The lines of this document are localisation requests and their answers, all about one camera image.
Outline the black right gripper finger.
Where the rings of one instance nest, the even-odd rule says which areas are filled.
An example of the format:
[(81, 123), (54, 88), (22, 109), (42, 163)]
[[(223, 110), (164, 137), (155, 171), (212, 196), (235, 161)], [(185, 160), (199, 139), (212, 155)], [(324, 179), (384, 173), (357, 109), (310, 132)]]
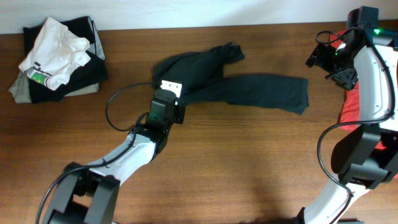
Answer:
[(337, 73), (329, 74), (325, 77), (327, 80), (332, 80), (336, 85), (345, 90), (352, 90), (358, 82), (358, 75), (355, 68), (349, 68)]
[(307, 59), (307, 61), (305, 62), (306, 66), (313, 67), (316, 64), (321, 54), (322, 54), (322, 44), (318, 44), (313, 50), (312, 54)]

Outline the dark green t-shirt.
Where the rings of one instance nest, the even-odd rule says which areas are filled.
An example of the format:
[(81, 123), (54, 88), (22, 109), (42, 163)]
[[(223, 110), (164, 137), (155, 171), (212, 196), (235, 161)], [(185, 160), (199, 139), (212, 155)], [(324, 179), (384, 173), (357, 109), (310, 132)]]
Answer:
[(245, 59), (239, 45), (228, 42), (204, 52), (185, 52), (161, 60), (152, 69), (154, 82), (182, 84), (186, 104), (225, 102), (303, 114), (309, 107), (305, 78), (251, 73), (224, 76), (224, 66)]

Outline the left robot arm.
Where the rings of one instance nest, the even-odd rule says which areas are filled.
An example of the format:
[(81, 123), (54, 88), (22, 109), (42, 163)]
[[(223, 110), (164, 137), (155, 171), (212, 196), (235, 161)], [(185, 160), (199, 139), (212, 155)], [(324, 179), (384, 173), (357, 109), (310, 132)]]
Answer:
[(178, 88), (156, 90), (150, 110), (121, 145), (85, 166), (67, 165), (45, 193), (35, 222), (112, 223), (120, 186), (163, 150), (172, 125), (183, 123), (180, 95)]

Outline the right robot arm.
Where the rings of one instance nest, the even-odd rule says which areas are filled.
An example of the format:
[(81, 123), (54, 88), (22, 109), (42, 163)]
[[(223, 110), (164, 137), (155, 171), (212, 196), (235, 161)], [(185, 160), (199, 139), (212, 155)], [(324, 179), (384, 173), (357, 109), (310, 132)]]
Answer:
[(359, 86), (359, 119), (334, 147), (328, 182), (296, 223), (340, 223), (358, 198), (397, 175), (397, 31), (379, 27), (378, 16), (374, 7), (352, 10), (339, 46), (321, 41), (306, 62), (346, 90)]

